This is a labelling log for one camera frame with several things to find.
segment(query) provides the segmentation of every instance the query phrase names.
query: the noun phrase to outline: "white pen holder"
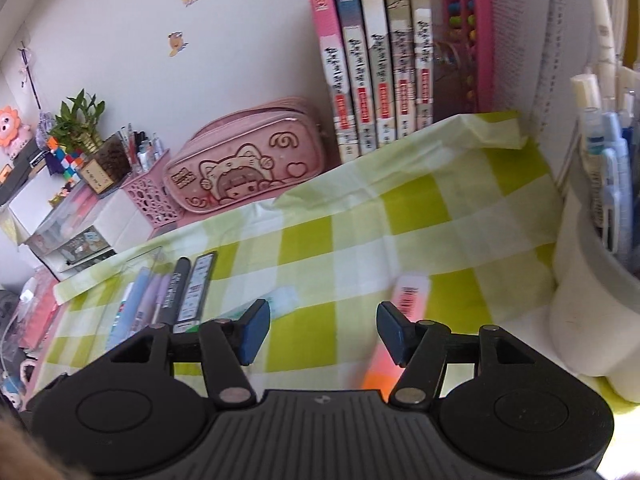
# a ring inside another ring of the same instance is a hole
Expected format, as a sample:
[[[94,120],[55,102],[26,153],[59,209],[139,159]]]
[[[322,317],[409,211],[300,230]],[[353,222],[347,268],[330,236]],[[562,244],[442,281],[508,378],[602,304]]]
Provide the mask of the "white pen holder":
[[[551,340],[572,371],[607,376],[622,397],[640,402],[640,280],[598,237],[588,196],[581,200],[584,186],[589,190],[582,168],[572,167],[570,179],[574,189],[554,257],[559,286],[550,310]]]

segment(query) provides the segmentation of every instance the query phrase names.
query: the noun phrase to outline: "pink lion plush toy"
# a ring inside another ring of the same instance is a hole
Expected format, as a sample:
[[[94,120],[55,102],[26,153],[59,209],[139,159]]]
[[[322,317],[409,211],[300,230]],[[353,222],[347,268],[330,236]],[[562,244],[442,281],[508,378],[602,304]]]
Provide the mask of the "pink lion plush toy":
[[[11,160],[20,153],[33,134],[28,124],[22,124],[18,110],[10,106],[0,110],[0,146]]]

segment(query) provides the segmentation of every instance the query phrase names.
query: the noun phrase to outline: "paper sheet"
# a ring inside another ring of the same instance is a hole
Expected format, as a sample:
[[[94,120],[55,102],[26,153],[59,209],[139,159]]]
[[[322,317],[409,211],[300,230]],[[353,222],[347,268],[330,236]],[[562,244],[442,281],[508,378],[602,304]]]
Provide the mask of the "paper sheet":
[[[550,0],[530,126],[556,182],[562,181],[577,140],[578,110],[570,79],[585,71],[592,29],[590,0]]]
[[[532,111],[549,0],[493,0],[494,109]]]

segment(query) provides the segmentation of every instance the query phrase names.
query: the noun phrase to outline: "circular black cover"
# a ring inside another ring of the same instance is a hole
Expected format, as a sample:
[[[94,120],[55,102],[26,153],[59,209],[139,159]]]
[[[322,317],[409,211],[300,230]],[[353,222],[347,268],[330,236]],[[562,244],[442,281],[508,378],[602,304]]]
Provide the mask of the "circular black cover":
[[[69,377],[43,399],[33,433],[67,463],[127,475],[171,462],[202,432],[203,399],[145,365],[118,364]]]
[[[569,374],[549,377],[526,364],[500,368],[443,399],[440,424],[455,447],[524,476],[559,476],[599,460],[613,420],[597,393]]]

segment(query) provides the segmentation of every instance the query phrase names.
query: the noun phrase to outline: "potted plant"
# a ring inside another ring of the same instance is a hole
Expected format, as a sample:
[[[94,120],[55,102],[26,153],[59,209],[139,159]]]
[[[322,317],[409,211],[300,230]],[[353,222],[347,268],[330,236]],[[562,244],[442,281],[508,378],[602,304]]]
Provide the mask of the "potted plant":
[[[98,121],[104,112],[105,103],[96,103],[95,94],[89,97],[84,89],[76,97],[68,97],[72,107],[62,101],[60,115],[56,116],[56,125],[50,134],[58,144],[69,151],[82,150],[87,155],[98,151],[102,138],[98,133]]]

